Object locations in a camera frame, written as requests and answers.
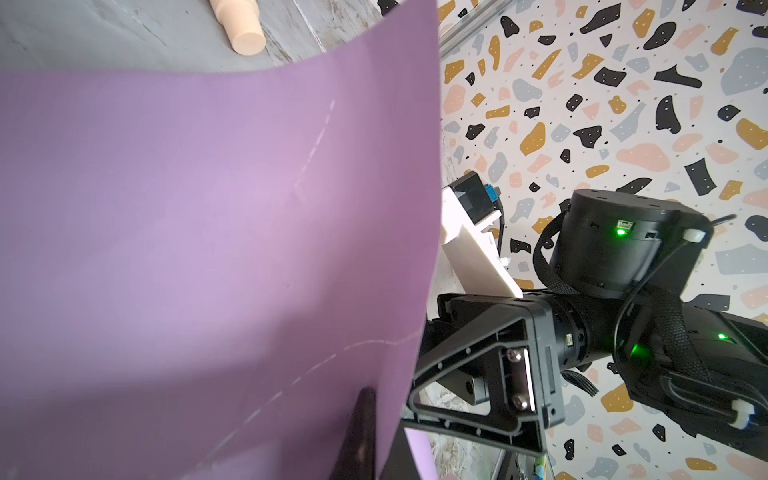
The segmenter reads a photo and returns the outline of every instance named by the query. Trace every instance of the silver bolt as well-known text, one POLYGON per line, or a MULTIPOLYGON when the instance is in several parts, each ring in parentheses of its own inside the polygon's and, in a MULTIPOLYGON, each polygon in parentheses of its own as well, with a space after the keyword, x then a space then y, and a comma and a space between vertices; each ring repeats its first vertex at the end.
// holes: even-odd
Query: silver bolt
POLYGON ((512 396, 512 405, 520 411, 528 409, 528 395, 525 393, 515 393, 512 396))
POLYGON ((505 355, 507 356, 507 360, 509 360, 512 363, 517 363, 523 359, 523 350, 507 349, 507 351, 505 352, 505 355))

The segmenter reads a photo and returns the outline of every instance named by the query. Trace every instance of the purple sheet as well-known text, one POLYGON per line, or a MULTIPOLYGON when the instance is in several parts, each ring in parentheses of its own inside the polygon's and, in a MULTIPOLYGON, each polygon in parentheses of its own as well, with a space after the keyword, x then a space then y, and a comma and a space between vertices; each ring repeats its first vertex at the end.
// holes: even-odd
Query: purple sheet
POLYGON ((379 471, 439 234, 435 6, 227 75, 0 74, 0 475, 379 471))

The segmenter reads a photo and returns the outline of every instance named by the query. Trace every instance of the white plastic mount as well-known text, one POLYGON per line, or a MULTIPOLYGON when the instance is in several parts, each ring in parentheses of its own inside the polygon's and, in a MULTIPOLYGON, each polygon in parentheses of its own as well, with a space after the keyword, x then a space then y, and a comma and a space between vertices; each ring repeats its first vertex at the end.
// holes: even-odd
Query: white plastic mount
POLYGON ((466 293, 522 298, 522 290, 505 269, 509 259, 502 262, 493 234, 483 233, 500 216, 494 210, 474 224, 451 187, 443 188, 442 249, 466 293))

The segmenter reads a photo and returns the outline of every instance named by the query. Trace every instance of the terrazzo wallpaper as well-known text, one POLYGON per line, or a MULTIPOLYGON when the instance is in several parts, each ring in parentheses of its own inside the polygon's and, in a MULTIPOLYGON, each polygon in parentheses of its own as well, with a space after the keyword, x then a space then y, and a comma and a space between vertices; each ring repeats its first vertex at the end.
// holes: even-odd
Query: terrazzo wallpaper
MULTIPOLYGON (((444 8, 454 22, 459 2, 444 8)), ((677 200, 718 227, 683 300, 768 323, 768 0, 520 0, 443 61, 444 142, 499 186, 502 255, 531 249, 577 188, 677 200)), ((558 480, 768 478, 768 464, 632 402, 604 360, 566 386, 558 480)))

